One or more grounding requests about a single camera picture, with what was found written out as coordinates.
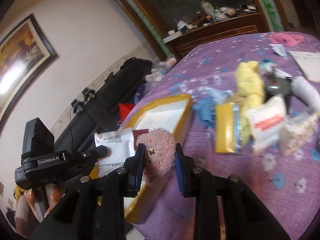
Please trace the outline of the person's left hand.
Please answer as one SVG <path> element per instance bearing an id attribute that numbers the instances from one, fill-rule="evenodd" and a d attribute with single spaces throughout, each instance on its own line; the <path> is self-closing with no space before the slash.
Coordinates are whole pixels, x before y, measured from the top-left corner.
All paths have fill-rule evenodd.
<path id="1" fill-rule="evenodd" d="M 46 197 L 48 200 L 49 207 L 44 213 L 44 217 L 46 217 L 52 209 L 56 206 L 56 204 L 61 200 L 61 198 L 65 195 L 66 188 L 63 185 L 54 185 L 49 186 L 49 191 L 46 192 Z M 39 216 L 36 211 L 35 202 L 37 200 L 36 193 L 33 189 L 29 189 L 27 191 L 24 191 L 24 197 L 29 204 L 34 216 L 37 218 L 38 221 L 40 221 Z"/>

